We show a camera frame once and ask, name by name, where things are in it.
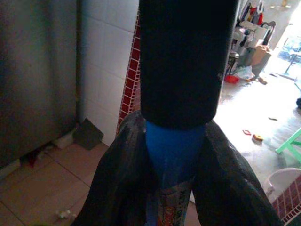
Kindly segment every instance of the white wall tile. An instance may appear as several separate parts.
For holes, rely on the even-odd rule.
[[[105,19],[108,0],[83,0],[82,14],[90,16],[97,20]]]
[[[102,68],[125,79],[132,40],[132,33],[105,24]]]
[[[84,62],[81,66],[81,97],[84,99],[91,100],[93,102],[98,101],[98,90],[100,86],[101,70],[88,63]]]
[[[110,114],[106,110],[97,108],[97,123],[98,129],[103,132],[103,142],[110,146],[115,139],[118,117]]]
[[[102,108],[114,116],[119,116],[120,104],[122,99],[124,80],[110,74],[104,70],[101,71],[101,77],[98,88],[98,101]]]
[[[103,35],[103,22],[83,16],[81,53],[84,57],[84,60],[87,60],[94,65],[101,64]]]
[[[109,0],[105,21],[134,32],[138,6],[139,0]]]
[[[80,119],[81,121],[84,121],[85,118],[89,119],[90,122],[92,122],[95,126],[98,124],[98,112],[97,112],[97,104],[87,100],[82,99],[80,101]]]

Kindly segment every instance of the beige floor tile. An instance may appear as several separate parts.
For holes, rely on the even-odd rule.
[[[0,203],[0,226],[23,226],[2,203]]]
[[[88,196],[88,193],[85,194],[83,197],[81,197],[75,204],[72,206],[69,210],[71,211],[71,214],[75,214],[76,216],[81,211],[81,208],[83,207],[86,198]],[[55,226],[69,226],[74,221],[74,218],[70,217],[68,219],[58,219],[54,225]]]
[[[41,159],[36,160],[34,167],[32,168],[27,160],[23,160],[21,162],[20,168],[18,168],[16,171],[9,174],[6,178],[0,181],[0,193],[9,189],[12,185],[24,180],[28,176],[32,175],[34,172],[47,166],[52,161],[53,160],[49,156],[43,155]]]
[[[201,224],[198,221],[198,214],[196,205],[192,202],[189,202],[185,226],[200,226]]]
[[[54,150],[48,154],[56,162],[60,163],[90,186],[99,160],[107,148],[106,145],[99,144],[94,149],[88,151],[77,144],[72,144],[62,152]]]
[[[57,220],[57,210],[67,210],[89,187],[56,162],[0,194],[0,199],[25,224]]]

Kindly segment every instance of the doorway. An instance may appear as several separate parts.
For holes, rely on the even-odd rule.
[[[291,80],[301,77],[301,4],[294,11],[264,71]]]

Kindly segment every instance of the black plastic bag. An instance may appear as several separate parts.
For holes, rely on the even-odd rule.
[[[144,226],[147,194],[157,187],[145,146],[145,120],[127,116],[97,167],[73,226]],[[281,226],[247,161],[214,123],[206,137],[193,192],[202,226]]]

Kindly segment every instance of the wall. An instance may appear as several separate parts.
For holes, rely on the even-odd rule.
[[[257,6],[260,0],[251,0],[253,6]],[[274,49],[279,42],[283,32],[289,24],[290,18],[297,8],[300,0],[288,0],[288,5],[291,5],[290,8],[280,8],[280,9],[271,9],[270,6],[280,6],[282,0],[264,0],[265,12],[264,12],[264,22],[275,21],[276,29],[272,36],[272,39],[269,43],[269,46]]]
[[[80,119],[115,138],[139,0],[83,0]]]

